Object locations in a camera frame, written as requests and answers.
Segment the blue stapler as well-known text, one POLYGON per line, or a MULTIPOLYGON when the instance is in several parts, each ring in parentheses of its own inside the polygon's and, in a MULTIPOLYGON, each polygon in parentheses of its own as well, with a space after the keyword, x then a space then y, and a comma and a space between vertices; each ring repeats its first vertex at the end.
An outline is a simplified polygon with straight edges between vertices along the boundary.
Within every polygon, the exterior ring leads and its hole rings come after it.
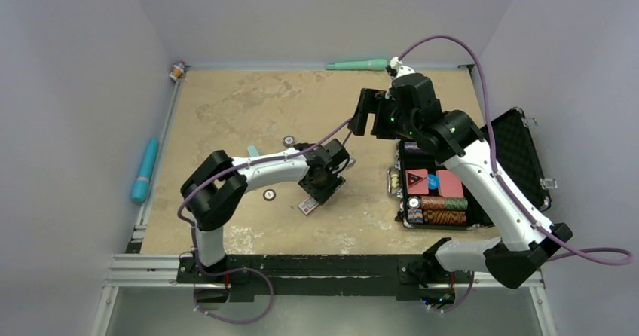
POLYGON ((249 145, 247 148, 247 153, 249 155, 249 157, 259 157, 260 153, 258 151, 258 149, 254 146, 254 145, 249 145))

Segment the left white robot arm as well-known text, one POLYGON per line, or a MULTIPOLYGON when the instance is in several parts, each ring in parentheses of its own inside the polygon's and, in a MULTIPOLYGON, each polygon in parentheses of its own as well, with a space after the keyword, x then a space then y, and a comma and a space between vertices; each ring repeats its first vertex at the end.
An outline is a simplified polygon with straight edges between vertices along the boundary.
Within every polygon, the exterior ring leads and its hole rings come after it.
POLYGON ((354 164, 337 139, 324 145, 300 143, 275 154, 230 157, 213 152, 183 183, 180 211, 188 210, 197 256, 195 272, 214 283, 225 272, 223 227, 243 196, 284 182, 295 182, 308 197, 323 205, 345 183, 343 173, 354 164))

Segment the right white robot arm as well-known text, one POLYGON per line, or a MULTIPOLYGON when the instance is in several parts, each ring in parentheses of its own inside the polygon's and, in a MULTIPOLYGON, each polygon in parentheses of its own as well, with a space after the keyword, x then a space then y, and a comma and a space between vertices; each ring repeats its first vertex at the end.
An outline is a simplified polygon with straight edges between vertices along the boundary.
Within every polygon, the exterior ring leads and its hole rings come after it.
POLYGON ((416 142, 451 171, 499 231, 485 241, 443 238, 423 254, 423 271, 434 281, 451 272, 489 273, 502 286, 516 289, 573 236, 564 223, 553 223, 491 159, 487 140, 464 111, 444 111, 430 78, 421 73, 397 75, 386 90, 363 88, 348 129, 361 136, 369 115, 378 139, 416 142))

